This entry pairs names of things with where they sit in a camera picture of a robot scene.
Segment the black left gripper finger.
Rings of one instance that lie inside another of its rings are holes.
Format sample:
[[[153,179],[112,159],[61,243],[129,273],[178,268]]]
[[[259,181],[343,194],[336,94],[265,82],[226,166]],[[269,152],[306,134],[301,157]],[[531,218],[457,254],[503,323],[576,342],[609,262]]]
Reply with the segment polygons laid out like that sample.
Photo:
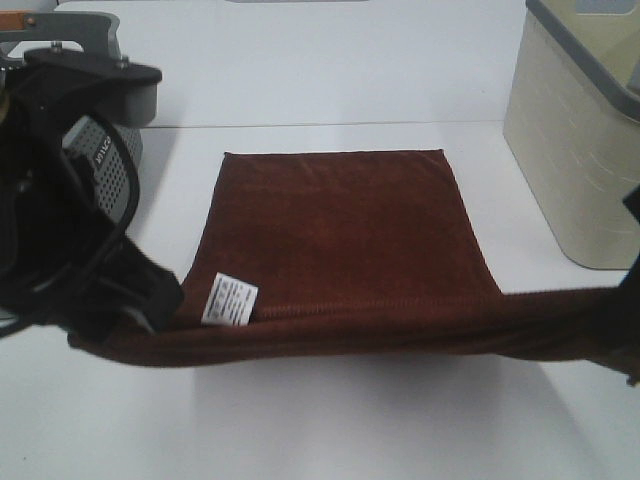
[[[174,273],[149,259],[130,239],[122,239],[105,257],[99,285],[111,309],[153,334],[167,327],[183,302]]]

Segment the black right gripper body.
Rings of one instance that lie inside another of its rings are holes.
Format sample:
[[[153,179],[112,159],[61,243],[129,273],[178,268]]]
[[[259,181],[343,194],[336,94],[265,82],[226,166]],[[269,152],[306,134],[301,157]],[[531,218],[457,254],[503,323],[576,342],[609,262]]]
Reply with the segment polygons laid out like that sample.
[[[640,188],[636,187],[631,193],[629,193],[623,200],[623,203],[627,210],[634,217],[636,222],[639,222],[639,206],[640,206]],[[623,285],[638,285],[639,284],[639,255],[636,258],[628,270],[625,276]]]

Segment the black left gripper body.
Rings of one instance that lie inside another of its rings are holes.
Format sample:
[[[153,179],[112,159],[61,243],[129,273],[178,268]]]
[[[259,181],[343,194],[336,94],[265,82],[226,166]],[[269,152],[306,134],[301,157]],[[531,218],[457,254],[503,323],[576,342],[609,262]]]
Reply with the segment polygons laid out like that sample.
[[[99,269],[127,228],[98,206],[87,160],[62,147],[60,126],[27,87],[31,69],[1,79],[1,321],[5,325],[115,325]]]

